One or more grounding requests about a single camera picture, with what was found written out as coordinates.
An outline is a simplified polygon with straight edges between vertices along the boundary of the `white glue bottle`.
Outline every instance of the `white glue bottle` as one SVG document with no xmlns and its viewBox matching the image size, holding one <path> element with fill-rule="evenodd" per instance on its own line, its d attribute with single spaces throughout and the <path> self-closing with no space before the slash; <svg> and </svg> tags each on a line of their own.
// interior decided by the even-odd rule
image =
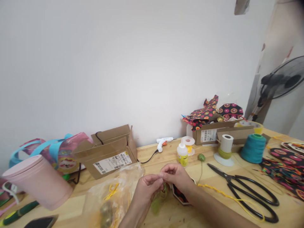
<svg viewBox="0 0 304 228">
<path fill-rule="evenodd" d="M 178 162 L 183 167 L 186 167 L 188 165 L 188 149 L 182 141 L 177 147 L 177 156 L 178 156 Z"/>
</svg>

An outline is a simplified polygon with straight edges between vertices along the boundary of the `white cord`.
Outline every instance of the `white cord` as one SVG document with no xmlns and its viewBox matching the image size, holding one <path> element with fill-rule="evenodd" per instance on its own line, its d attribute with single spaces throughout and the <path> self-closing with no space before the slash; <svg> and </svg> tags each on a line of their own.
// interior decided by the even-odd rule
<svg viewBox="0 0 304 228">
<path fill-rule="evenodd" d="M 13 197 L 15 198 L 15 200 L 16 200 L 16 203 L 19 204 L 19 199 L 18 199 L 18 197 L 16 196 L 16 194 L 15 194 L 13 191 L 8 190 L 8 189 L 5 187 L 6 183 L 8 183 L 8 181 L 5 182 L 5 183 L 2 185 L 2 189 L 3 189 L 4 191 L 8 192 L 11 196 L 13 196 Z"/>
</svg>

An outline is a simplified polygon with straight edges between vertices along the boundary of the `clear plastic bag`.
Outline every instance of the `clear plastic bag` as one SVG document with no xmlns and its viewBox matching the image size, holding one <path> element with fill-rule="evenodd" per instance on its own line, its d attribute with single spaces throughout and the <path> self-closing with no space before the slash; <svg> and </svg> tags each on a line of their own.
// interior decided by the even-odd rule
<svg viewBox="0 0 304 228">
<path fill-rule="evenodd" d="M 116 228 L 126 214 L 137 182 L 144 174 L 140 163 L 134 163 L 108 175 L 86 195 L 82 227 Z"/>
</svg>

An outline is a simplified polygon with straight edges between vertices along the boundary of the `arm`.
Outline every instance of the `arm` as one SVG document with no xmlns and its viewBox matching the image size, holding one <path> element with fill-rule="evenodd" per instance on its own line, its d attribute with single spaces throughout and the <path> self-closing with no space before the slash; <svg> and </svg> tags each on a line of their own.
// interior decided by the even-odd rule
<svg viewBox="0 0 304 228">
<path fill-rule="evenodd" d="M 191 205 L 196 207 L 213 227 L 258 228 L 257 225 L 217 201 L 194 184 L 181 164 L 168 164 L 159 176 L 164 181 L 175 184 Z"/>
<path fill-rule="evenodd" d="M 118 228 L 135 228 L 145 220 L 157 191 L 163 190 L 163 179 L 150 174 L 138 180 L 129 209 Z"/>
</svg>

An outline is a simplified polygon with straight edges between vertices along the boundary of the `black scissors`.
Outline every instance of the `black scissors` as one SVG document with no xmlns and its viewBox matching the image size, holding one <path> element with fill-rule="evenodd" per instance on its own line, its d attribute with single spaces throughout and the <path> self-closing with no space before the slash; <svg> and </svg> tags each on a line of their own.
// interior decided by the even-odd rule
<svg viewBox="0 0 304 228">
<path fill-rule="evenodd" d="M 261 204 L 263 207 L 265 207 L 272 215 L 272 218 L 270 217 L 266 217 L 265 216 L 265 221 L 270 222 L 270 223 L 277 223 L 279 221 L 278 215 L 271 209 L 271 207 L 269 207 L 266 203 L 272 205 L 272 206 L 279 206 L 280 203 L 278 201 L 278 199 L 275 197 L 274 194 L 272 194 L 271 191 L 269 191 L 267 188 L 265 188 L 263 185 L 261 185 L 260 183 L 248 178 L 248 177 L 243 177 L 243 176 L 231 176 L 231 175 L 227 175 L 226 173 L 224 173 L 222 170 L 220 170 L 219 168 L 216 168 L 214 165 L 211 165 L 209 163 L 207 163 L 207 165 L 217 174 L 221 175 L 222 177 L 224 177 L 227 182 L 228 182 L 228 187 L 230 188 L 230 190 L 232 191 L 232 193 L 235 195 L 235 197 L 237 199 L 241 199 L 239 197 L 239 195 L 236 193 L 236 191 L 234 189 L 239 190 L 240 192 L 242 192 L 243 194 L 249 196 L 250 198 L 252 198 L 253 200 L 255 200 L 256 202 L 258 202 L 259 204 Z M 242 186 L 244 186 L 247 190 L 249 190 L 251 193 L 253 193 L 254 195 L 246 192 L 245 190 L 239 188 L 238 186 L 236 186 L 235 184 L 233 184 L 231 182 L 231 180 L 234 179 L 236 180 L 238 183 L 240 183 Z M 271 202 L 270 200 L 266 199 L 265 197 L 261 196 L 259 193 L 257 193 L 255 190 L 253 190 L 252 188 L 250 188 L 248 185 L 246 185 L 244 182 L 241 181 L 242 180 L 246 180 L 246 181 L 250 181 L 251 183 L 254 183 L 255 185 L 259 186 L 261 189 L 263 189 L 272 199 L 273 202 Z M 253 213 L 254 215 L 256 215 L 259 218 L 263 218 L 263 216 L 256 212 L 255 210 L 253 210 L 251 207 L 249 207 L 244 201 L 240 201 L 240 203 L 246 208 L 248 209 L 251 213 Z"/>
</svg>

